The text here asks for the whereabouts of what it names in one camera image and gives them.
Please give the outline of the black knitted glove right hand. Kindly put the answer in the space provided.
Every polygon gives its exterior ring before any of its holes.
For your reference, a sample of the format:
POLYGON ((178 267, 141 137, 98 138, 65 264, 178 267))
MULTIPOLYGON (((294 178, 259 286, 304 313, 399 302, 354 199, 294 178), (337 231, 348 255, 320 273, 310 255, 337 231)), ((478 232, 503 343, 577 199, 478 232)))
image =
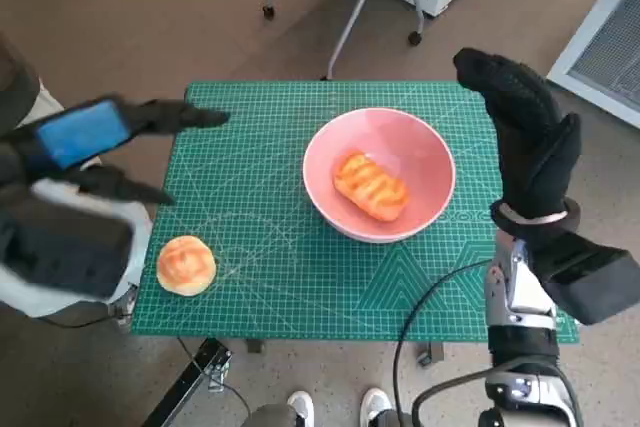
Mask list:
POLYGON ((459 84, 479 93, 497 136, 501 203, 526 221, 556 218, 581 153, 578 115, 562 115, 545 81, 524 63, 463 48, 453 57, 459 84))

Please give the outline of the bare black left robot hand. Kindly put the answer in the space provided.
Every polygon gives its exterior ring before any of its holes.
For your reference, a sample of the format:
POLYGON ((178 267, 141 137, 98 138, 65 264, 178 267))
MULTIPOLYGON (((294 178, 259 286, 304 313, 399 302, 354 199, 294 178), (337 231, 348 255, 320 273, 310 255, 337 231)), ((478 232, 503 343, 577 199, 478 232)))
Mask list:
POLYGON ((42 178, 77 185, 91 195, 156 205, 171 205, 165 191, 136 182, 112 166, 81 166, 140 135, 175 135, 190 128, 215 128, 226 112, 201 109, 184 100, 154 99, 141 104, 116 94, 101 96, 45 116, 1 138, 16 152, 21 172, 13 180, 42 178))

